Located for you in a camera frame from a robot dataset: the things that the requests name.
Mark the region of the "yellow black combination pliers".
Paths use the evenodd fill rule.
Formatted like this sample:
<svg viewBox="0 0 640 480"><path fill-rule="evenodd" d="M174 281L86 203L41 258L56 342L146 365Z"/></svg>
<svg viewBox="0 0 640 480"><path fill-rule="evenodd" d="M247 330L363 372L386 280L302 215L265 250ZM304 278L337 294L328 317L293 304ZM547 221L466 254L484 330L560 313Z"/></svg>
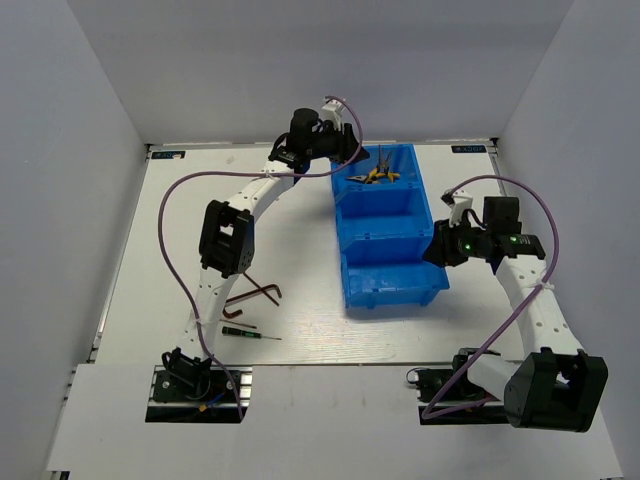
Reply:
<svg viewBox="0 0 640 480"><path fill-rule="evenodd" d="M382 180L386 180L390 183L394 183L396 180L400 179L400 174L396 172L391 172L388 170L377 170L374 169L366 175L354 175L348 176L346 178L347 181L356 182L360 184L378 184Z"/></svg>

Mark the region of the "yellow needle-nose pliers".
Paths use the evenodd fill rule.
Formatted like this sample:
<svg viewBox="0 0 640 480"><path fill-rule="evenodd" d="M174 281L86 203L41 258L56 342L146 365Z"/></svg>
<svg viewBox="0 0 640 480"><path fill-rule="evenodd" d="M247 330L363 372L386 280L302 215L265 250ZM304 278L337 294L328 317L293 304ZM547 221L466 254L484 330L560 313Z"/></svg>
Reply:
<svg viewBox="0 0 640 480"><path fill-rule="evenodd" d="M374 169L377 170L388 170L394 172L391 169L391 159L393 156L392 150L384 150L381 145L378 146L378 158L377 163Z"/></svg>

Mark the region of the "blue plastic three-compartment bin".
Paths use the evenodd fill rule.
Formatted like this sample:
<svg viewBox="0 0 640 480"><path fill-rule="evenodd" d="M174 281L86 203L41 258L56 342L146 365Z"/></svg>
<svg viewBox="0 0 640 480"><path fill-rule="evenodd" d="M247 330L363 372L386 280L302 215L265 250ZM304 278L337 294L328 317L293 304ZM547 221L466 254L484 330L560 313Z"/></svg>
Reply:
<svg viewBox="0 0 640 480"><path fill-rule="evenodd" d="M367 146L368 159L330 179L344 305L426 306L450 284L444 269L422 260L434 221L414 146L381 145L393 151L391 169L400 174L394 183L346 180L375 168L378 146Z"/></svg>

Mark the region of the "medium brown hex key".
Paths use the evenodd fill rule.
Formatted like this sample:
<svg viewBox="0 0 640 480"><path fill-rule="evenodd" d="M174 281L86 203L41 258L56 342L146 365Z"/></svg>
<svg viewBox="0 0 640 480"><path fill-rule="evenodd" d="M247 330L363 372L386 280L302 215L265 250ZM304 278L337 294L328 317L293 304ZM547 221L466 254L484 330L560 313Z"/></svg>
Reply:
<svg viewBox="0 0 640 480"><path fill-rule="evenodd" d="M239 303L241 303L243 301L249 300L250 298L253 298L253 297L261 295L261 294L258 294L258 295L253 294L252 290L249 290L249 291L244 292L242 294L239 294L239 295L233 296L231 298L228 298L226 300L225 307L222 310L223 318L226 319L226 320L231 320L231 319L235 319L235 318L241 316L243 314L243 310L241 308L231 311L231 310L228 310L228 307L231 307L231 306L239 304Z"/></svg>

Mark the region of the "small brown hex key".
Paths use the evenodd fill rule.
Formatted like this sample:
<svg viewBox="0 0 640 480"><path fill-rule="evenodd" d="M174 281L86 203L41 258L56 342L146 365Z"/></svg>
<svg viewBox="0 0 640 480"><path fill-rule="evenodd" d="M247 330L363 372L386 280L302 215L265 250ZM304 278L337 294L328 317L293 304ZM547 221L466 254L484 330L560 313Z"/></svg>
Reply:
<svg viewBox="0 0 640 480"><path fill-rule="evenodd" d="M243 274L244 278L254 287L252 293L255 295L261 294L265 296L274 305L279 306L279 300L282 298L282 291L277 284L271 283L268 285L260 285L254 280L248 273Z"/></svg>

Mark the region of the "black green handled screwdriver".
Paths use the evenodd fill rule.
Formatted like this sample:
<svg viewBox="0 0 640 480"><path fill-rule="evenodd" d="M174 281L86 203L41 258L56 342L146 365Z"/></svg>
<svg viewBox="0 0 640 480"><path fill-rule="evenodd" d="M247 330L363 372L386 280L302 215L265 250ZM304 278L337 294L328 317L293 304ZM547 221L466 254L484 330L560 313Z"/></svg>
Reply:
<svg viewBox="0 0 640 480"><path fill-rule="evenodd" d="M239 328L235 328L235 327L223 327L221 330L221 333L224 336L233 336L233 337L239 337L239 338L251 338L251 339L267 339L267 340L275 340L275 341L281 341L280 337L273 337L273 336L267 336L264 335L262 333L259 332L255 332L255 331L248 331L248 330L243 330L243 329L239 329Z"/></svg>

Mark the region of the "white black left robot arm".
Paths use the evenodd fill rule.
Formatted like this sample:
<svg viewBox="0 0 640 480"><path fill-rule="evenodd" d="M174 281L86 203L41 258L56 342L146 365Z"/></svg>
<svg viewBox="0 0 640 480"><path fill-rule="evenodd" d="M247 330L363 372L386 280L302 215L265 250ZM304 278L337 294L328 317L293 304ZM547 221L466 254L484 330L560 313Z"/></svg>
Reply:
<svg viewBox="0 0 640 480"><path fill-rule="evenodd" d="M255 251L255 227L260 216L281 195L293 188L315 159L327 158L344 168L366 158L359 122L346 123L343 112L350 107L328 96L320 112L309 108L294 111L289 131L274 142L263 167L257 172L205 171L190 174L169 190L203 176L245 177L249 182L229 199L213 200L205 210L198 243L200 277L192 293L183 280L192 313L177 347L189 358L204 360L213 343L222 310L239 276L248 270Z"/></svg>

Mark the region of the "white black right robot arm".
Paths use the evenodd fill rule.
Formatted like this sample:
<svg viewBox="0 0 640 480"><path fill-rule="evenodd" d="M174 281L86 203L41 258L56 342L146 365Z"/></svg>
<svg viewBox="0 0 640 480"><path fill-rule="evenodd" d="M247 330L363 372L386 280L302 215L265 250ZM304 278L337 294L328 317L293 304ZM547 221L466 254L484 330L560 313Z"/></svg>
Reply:
<svg viewBox="0 0 640 480"><path fill-rule="evenodd" d="M436 406L453 390L466 399L483 391L485 400L503 404L515 428L587 432L608 367L603 358L587 354L569 328L547 278L551 266L541 242L522 231L518 198L487 197L481 216L462 189L444 194L443 201L450 215L435 223L424 260L439 267L471 258L487 262L509 299L509 321L518 328L526 357L513 364L489 347L462 350L464 361L431 397L423 419L448 414Z"/></svg>

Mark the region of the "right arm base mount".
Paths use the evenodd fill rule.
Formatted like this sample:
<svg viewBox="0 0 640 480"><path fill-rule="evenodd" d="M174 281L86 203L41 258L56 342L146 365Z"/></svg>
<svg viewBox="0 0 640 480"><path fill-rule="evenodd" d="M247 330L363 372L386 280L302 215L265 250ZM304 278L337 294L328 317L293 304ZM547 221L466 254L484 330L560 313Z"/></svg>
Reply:
<svg viewBox="0 0 640 480"><path fill-rule="evenodd" d="M486 393L481 387L471 384L465 377L444 394L432 412L436 413L458 404L473 403L480 400L487 400L487 403L483 406L467 408L436 418L423 419L422 413L426 405L452 375L453 370L451 368L412 368L406 373L406 383L417 391L418 417L421 425L506 425L508 423L502 403Z"/></svg>

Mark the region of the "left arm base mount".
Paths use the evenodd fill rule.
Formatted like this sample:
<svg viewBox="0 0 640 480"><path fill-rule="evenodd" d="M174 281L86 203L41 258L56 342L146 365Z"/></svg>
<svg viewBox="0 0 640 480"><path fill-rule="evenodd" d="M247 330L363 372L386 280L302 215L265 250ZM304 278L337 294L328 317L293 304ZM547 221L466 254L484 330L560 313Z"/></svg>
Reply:
<svg viewBox="0 0 640 480"><path fill-rule="evenodd" d="M205 358L189 358L178 348L161 356L146 407L147 423L239 424L252 389L249 367L228 372Z"/></svg>

